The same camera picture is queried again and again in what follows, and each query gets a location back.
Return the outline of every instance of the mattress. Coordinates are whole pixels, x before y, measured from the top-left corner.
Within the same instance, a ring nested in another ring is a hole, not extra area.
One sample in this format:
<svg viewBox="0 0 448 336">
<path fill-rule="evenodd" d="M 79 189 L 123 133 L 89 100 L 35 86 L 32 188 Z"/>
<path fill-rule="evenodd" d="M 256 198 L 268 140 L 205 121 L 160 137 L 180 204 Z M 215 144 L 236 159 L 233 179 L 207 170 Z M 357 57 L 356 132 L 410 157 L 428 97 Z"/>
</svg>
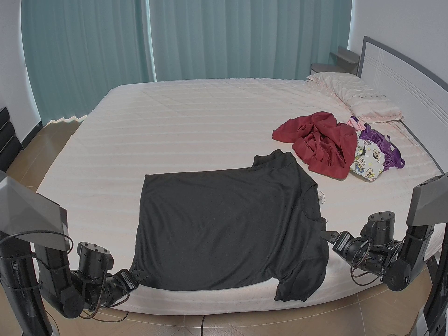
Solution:
<svg viewBox="0 0 448 336">
<path fill-rule="evenodd" d="M 112 273 L 131 266 L 144 175 L 249 167 L 254 155 L 291 144 L 272 140 L 272 130 L 289 118 L 328 111 L 350 117 L 339 99 L 312 81 L 222 79 L 153 82 L 111 90 L 70 137 L 38 192 L 67 209 L 75 243 L 91 242 L 111 251 Z M 375 182 L 349 174 L 343 180 L 308 171 L 325 202 L 327 230 L 358 235 L 367 217 L 395 212 L 395 238 L 406 232 L 412 189 L 440 174 L 424 149 L 398 121 L 376 123 L 400 149 L 406 166 L 384 172 Z M 436 226 L 427 257 L 440 249 Z M 78 256 L 69 255 L 72 269 Z M 365 283 L 374 277 L 361 278 Z M 302 307 L 343 298 L 357 286 L 349 266 L 330 250 L 325 280 L 306 300 L 274 301 L 277 280 L 236 289 L 178 292 L 140 286 L 119 308 L 160 315 L 203 315 Z"/>
</svg>

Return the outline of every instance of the maroon shirt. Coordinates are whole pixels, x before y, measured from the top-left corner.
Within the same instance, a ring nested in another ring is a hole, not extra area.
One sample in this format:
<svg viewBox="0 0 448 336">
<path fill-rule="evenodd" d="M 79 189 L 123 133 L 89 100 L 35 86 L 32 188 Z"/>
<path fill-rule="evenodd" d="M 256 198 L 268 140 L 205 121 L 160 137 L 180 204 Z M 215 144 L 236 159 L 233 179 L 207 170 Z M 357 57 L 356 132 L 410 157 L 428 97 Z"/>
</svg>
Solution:
<svg viewBox="0 0 448 336">
<path fill-rule="evenodd" d="M 332 178 L 346 178 L 355 159 L 355 129 L 328 112 L 289 119 L 272 132 L 272 139 L 293 143 L 310 171 Z"/>
</svg>

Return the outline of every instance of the tiled floor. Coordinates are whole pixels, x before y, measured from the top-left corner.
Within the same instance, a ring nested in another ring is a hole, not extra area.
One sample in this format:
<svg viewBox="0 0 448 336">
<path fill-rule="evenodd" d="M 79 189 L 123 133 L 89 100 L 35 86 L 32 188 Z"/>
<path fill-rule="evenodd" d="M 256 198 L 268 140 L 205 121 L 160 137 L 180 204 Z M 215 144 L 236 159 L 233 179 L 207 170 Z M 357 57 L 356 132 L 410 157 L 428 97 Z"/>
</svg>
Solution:
<svg viewBox="0 0 448 336">
<path fill-rule="evenodd" d="M 8 174 L 33 191 L 79 124 L 60 122 L 42 129 L 20 152 Z M 282 311 L 209 315 L 204 336 L 387 336 L 406 335 L 431 288 L 428 270 L 404 291 L 394 293 L 379 285 L 356 295 L 322 305 Z M 120 323 L 65 319 L 51 306 L 62 336 L 199 336 L 202 316 L 158 316 L 130 313 Z M 0 335 L 20 335 L 8 301 L 0 288 Z M 124 312 L 101 311 L 100 318 L 117 320 Z"/>
</svg>

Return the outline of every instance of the curtain fold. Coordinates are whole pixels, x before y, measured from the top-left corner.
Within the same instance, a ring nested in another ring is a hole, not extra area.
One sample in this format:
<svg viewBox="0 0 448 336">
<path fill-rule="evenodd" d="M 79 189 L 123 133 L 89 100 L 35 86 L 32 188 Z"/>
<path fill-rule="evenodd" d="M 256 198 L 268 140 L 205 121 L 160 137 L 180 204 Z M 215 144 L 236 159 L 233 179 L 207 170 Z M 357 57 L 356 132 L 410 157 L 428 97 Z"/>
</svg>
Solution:
<svg viewBox="0 0 448 336">
<path fill-rule="evenodd" d="M 352 0 L 149 0 L 159 81 L 305 79 L 347 47 Z"/>
<path fill-rule="evenodd" d="M 42 122 L 88 114 L 119 85 L 155 80 L 148 0 L 22 0 Z"/>
</svg>

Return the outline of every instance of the headboard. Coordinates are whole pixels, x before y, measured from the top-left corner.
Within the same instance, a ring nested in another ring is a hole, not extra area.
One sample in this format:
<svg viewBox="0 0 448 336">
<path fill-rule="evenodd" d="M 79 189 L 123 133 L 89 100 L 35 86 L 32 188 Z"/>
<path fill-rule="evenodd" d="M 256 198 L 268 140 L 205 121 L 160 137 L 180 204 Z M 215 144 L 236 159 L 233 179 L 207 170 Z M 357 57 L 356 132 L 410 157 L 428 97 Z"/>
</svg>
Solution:
<svg viewBox="0 0 448 336">
<path fill-rule="evenodd" d="M 403 111 L 406 128 L 448 170 L 448 83 L 413 59 L 364 37 L 358 76 Z"/>
</svg>

